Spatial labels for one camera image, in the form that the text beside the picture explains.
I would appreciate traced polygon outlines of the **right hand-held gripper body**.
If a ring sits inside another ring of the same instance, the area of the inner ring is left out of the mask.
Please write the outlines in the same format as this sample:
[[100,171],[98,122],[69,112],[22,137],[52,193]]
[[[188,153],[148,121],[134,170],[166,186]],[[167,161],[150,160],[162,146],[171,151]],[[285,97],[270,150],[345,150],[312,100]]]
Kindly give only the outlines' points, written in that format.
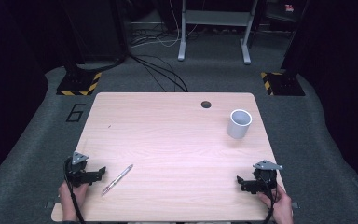
[[253,165],[255,182],[252,194],[263,192],[268,194],[271,190],[277,188],[277,172],[283,167],[271,161],[263,160]]

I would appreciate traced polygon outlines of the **black cabinet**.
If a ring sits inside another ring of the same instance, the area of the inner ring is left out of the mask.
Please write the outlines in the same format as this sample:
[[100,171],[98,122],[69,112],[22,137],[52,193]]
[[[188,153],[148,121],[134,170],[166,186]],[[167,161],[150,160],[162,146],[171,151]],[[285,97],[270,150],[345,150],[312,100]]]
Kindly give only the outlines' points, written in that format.
[[61,0],[85,63],[122,63],[128,53],[120,0]]

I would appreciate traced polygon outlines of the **silver pen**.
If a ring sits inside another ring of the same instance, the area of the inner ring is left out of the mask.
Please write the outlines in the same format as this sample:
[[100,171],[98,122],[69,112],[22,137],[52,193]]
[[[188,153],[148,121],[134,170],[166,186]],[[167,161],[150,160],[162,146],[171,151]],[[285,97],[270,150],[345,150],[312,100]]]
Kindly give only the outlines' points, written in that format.
[[122,171],[108,186],[103,189],[101,195],[104,196],[107,194],[132,168],[133,164],[129,165],[124,171]]

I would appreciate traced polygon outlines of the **grey metal stand frame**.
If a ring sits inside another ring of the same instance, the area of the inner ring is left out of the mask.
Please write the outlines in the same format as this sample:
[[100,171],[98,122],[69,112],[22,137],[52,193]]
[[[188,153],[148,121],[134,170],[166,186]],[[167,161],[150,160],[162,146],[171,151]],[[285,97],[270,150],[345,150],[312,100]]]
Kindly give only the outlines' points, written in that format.
[[251,2],[252,6],[249,11],[227,12],[190,10],[186,8],[186,0],[182,0],[181,40],[178,52],[178,60],[182,62],[186,56],[186,26],[188,24],[237,26],[246,28],[244,37],[240,40],[240,44],[243,62],[246,65],[249,65],[251,63],[251,58],[248,47],[248,39],[252,30],[258,0],[251,0]]

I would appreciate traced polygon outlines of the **person's left hand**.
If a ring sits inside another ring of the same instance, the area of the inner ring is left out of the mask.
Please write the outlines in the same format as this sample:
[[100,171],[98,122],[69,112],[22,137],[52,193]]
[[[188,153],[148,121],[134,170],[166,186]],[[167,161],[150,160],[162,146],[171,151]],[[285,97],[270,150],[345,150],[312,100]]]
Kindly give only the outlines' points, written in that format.
[[[88,187],[88,184],[82,184],[78,188],[73,188],[73,193],[76,196],[76,202],[79,208],[83,206],[86,200]],[[62,206],[62,220],[77,220],[76,209],[71,197],[71,192],[66,182],[62,182],[62,184],[59,186],[59,195]]]

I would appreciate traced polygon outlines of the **black stand base hazard tape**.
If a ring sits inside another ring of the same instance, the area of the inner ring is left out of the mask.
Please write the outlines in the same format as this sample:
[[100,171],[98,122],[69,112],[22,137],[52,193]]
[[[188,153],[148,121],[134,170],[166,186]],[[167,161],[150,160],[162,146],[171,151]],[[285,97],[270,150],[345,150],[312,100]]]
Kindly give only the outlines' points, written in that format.
[[287,77],[282,73],[261,73],[264,87],[271,96],[304,96],[305,92],[296,77]]
[[65,96],[92,95],[101,75],[101,72],[87,70],[81,70],[78,75],[67,73],[59,84],[56,94]]

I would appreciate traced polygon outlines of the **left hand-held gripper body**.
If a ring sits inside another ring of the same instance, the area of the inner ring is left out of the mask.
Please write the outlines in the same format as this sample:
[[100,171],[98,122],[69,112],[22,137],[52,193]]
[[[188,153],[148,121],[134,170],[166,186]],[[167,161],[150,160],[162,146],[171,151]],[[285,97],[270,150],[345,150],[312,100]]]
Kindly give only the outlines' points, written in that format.
[[81,184],[88,184],[91,176],[97,175],[95,172],[87,172],[87,159],[89,157],[78,152],[68,158],[63,165],[64,179],[72,186],[79,187]]

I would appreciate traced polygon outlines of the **white cup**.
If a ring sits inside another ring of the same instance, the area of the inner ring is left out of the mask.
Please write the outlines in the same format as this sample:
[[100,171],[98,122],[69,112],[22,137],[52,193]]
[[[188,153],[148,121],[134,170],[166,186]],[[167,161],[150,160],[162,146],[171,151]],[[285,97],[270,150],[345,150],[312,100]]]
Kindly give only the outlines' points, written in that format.
[[253,122],[252,115],[243,109],[235,109],[230,113],[227,134],[234,139],[242,139]]

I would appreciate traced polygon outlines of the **person's right hand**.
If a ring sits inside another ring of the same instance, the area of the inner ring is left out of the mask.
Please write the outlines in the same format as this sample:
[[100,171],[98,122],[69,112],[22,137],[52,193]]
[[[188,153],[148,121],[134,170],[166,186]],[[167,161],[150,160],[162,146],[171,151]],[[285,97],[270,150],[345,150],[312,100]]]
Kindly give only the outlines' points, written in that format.
[[[257,196],[268,208],[272,206],[267,195],[259,192],[257,193]],[[274,190],[274,196],[276,197],[275,204],[272,206],[274,219],[293,217],[292,199],[286,194],[285,190],[280,185],[278,185]]]

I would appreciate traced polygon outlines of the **dark box with red label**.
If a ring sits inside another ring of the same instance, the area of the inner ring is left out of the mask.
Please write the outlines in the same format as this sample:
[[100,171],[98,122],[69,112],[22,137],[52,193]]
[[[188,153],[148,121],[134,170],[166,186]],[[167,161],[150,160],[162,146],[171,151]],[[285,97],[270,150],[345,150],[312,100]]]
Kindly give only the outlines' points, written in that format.
[[275,21],[298,22],[303,14],[307,0],[277,0],[268,2],[265,17]]

